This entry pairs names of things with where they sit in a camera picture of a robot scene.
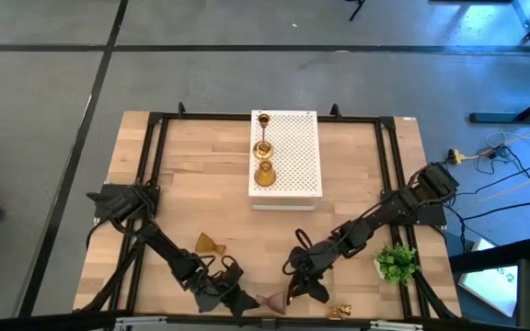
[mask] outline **brass candle holder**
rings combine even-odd
[[[273,154],[273,145],[269,142],[265,141],[265,128],[271,121],[271,118],[267,114],[260,114],[257,117],[257,121],[259,122],[259,125],[263,129],[263,134],[261,136],[260,142],[256,142],[253,146],[253,154],[258,159],[268,159]]]
[[[255,182],[261,187],[269,187],[275,183],[275,170],[269,160],[262,160],[255,171]]]

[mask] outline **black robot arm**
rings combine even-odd
[[[161,231],[153,221],[155,215],[153,200],[156,200],[153,197],[158,197],[156,188],[132,185],[119,189],[109,196],[97,193],[87,195],[96,202],[102,222],[109,221],[116,230],[136,240],[103,289],[82,311],[101,310],[144,245],[150,246],[165,259],[171,268],[171,274],[181,288],[193,293],[200,313],[210,312],[219,303],[223,303],[234,317],[239,318],[245,310],[259,307],[257,301],[238,285],[243,269],[232,257],[222,258],[225,271],[209,275],[209,267],[215,260],[214,256],[200,257],[179,248]],[[128,230],[121,224],[124,220],[132,218],[143,219],[140,230]]]
[[[319,280],[339,257],[351,258],[363,250],[381,226],[395,222],[399,217],[415,214],[425,206],[443,204],[455,195],[458,186],[441,164],[428,164],[412,175],[406,187],[390,193],[360,217],[335,228],[330,237],[322,242],[312,245],[304,231],[297,230],[296,236],[302,246],[294,247],[283,266],[283,273],[292,275],[286,303],[290,304],[293,297],[306,293],[318,301],[327,302],[328,291]],[[287,264],[294,270],[288,272]],[[432,293],[436,298],[421,273],[415,273],[414,277],[421,282],[423,289],[428,289],[428,294]],[[434,307],[440,301],[430,302]]]

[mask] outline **potted plant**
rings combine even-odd
[[[375,255],[374,265],[380,278],[390,284],[407,283],[412,278],[412,273],[421,270],[414,263],[415,248],[410,249],[408,245],[396,245],[384,247]]]

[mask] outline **small gold object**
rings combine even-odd
[[[198,253],[204,252],[216,252],[220,255],[224,255],[226,250],[226,245],[216,244],[208,234],[202,233],[198,238],[198,243],[195,245],[195,251]]]
[[[350,304],[332,304],[330,306],[330,315],[328,316],[328,319],[341,320],[344,315],[351,316]]]
[[[253,146],[253,154],[258,159],[268,159],[273,154],[273,145],[265,141],[265,128],[271,121],[271,118],[267,114],[260,114],[257,117],[257,121],[259,122],[259,125],[263,129],[263,134],[261,136],[260,142],[256,142],[255,145]]]
[[[259,164],[259,169],[255,171],[255,182],[264,188],[269,187],[275,183],[275,170],[269,160],[262,160]]]

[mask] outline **wooden tabletop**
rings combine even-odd
[[[108,181],[132,184],[138,166],[148,112],[124,112],[109,165]],[[405,176],[426,164],[421,136],[413,118],[395,118]],[[157,132],[151,147],[150,176]],[[248,201],[249,121],[170,120],[159,186],[161,197],[156,222],[179,247],[193,251],[200,232],[217,244],[226,245],[245,274],[240,286],[250,295],[285,291],[290,281],[282,265],[299,245],[294,230],[304,229],[315,243],[329,231],[359,216],[379,201],[382,173],[378,161],[374,125],[365,123],[319,123],[320,158],[324,197],[315,211],[252,211]],[[396,182],[391,150],[385,132],[386,152],[393,183]],[[422,271],[447,307],[460,315],[455,285],[444,239],[428,226],[416,226]],[[406,236],[401,230],[402,238]],[[75,308],[89,303],[116,268],[122,235],[109,224],[91,239]],[[398,286],[381,280],[375,271],[374,254],[391,245],[389,229],[380,228],[367,247],[351,259],[340,258],[322,282],[330,293],[329,303],[349,303],[351,318],[402,318]],[[220,268],[219,258],[210,267]],[[130,275],[122,284],[120,307]],[[420,314],[416,289],[409,285],[412,311]],[[198,314],[190,292],[183,291],[171,276],[167,263],[147,248],[136,313]],[[230,315],[219,305],[205,314]],[[294,298],[286,317],[325,317],[328,307],[307,295]],[[276,315],[265,307],[245,316]]]

